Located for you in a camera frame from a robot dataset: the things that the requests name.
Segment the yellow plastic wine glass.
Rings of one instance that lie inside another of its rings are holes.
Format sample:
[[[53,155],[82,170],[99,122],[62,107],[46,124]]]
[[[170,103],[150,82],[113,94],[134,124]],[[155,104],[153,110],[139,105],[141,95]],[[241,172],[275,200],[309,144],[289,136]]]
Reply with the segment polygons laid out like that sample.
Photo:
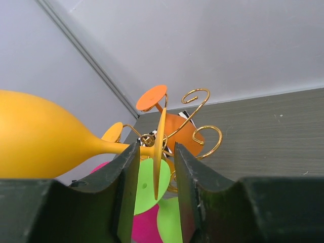
[[[127,147],[96,137],[49,100],[1,90],[2,178],[55,178],[91,157],[121,154]]]

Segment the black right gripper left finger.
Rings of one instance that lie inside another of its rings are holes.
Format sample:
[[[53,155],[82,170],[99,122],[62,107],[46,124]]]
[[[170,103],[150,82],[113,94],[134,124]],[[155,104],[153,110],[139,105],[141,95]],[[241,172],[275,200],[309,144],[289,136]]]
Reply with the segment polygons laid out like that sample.
[[[140,147],[66,186],[1,180],[1,242],[130,242]]]

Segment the magenta plastic wine glass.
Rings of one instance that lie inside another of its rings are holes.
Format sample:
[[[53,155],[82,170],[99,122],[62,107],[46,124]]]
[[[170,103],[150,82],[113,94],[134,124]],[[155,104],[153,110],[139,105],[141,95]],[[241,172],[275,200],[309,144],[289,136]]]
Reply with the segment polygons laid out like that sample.
[[[159,206],[154,198],[152,167],[152,159],[140,162],[132,228],[135,242],[162,242],[157,228]]]

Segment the yellow-orange plastic wine glass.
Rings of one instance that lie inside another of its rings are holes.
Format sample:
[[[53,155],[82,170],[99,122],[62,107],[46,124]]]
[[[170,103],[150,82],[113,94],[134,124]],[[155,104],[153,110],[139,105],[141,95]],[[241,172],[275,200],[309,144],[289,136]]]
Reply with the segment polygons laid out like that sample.
[[[108,142],[119,142],[122,130],[123,123],[117,122],[104,133],[101,139]]]

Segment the gold wire wine glass rack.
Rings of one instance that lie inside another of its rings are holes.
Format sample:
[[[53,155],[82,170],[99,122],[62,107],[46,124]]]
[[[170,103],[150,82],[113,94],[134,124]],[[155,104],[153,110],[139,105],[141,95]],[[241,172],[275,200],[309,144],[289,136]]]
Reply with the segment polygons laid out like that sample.
[[[210,97],[210,91],[208,89],[195,89],[190,92],[188,92],[186,95],[183,96],[181,99],[181,102],[183,104],[191,103],[198,99],[198,96],[195,96],[189,100],[186,98],[199,91],[204,91],[207,93],[206,98],[203,100],[203,102],[198,106],[198,108],[188,117],[184,118],[179,115],[175,114],[166,114],[166,121],[165,121],[165,130],[164,134],[166,135],[165,146],[168,148],[168,150],[163,150],[165,154],[172,157],[173,151],[176,143],[180,143],[184,145],[189,152],[191,152],[193,155],[196,156],[197,159],[203,159],[205,157],[208,157],[212,153],[218,149],[218,147],[221,145],[223,135],[221,130],[212,125],[205,125],[199,128],[196,128],[196,126],[191,122],[191,119],[194,117],[194,115],[197,114],[197,112],[205,105],[205,103],[208,101]],[[136,108],[143,112],[148,112],[152,108],[157,108],[159,112],[162,112],[163,108],[159,105],[159,101],[165,98],[165,107],[168,105],[168,95],[167,95],[167,86],[166,85],[158,85],[150,90],[146,91],[138,100],[136,104]],[[199,155],[199,153],[204,148],[205,139],[201,135],[200,131],[204,129],[212,129],[218,133],[219,139],[216,145],[206,154]]]

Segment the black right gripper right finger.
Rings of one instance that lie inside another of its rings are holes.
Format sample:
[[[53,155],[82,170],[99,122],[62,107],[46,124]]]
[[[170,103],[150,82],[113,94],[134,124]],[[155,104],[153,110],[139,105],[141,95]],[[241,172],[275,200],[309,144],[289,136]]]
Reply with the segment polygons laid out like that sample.
[[[232,181],[175,146],[184,242],[323,242],[323,177]]]

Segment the green plastic wine glass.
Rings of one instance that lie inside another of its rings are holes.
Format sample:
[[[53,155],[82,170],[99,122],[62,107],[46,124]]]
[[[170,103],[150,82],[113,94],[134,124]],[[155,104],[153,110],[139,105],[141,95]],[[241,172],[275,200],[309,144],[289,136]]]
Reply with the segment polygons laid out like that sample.
[[[158,197],[154,197],[153,159],[140,162],[132,240],[135,242],[182,242],[177,197],[163,199],[171,177],[169,165],[161,161]]]

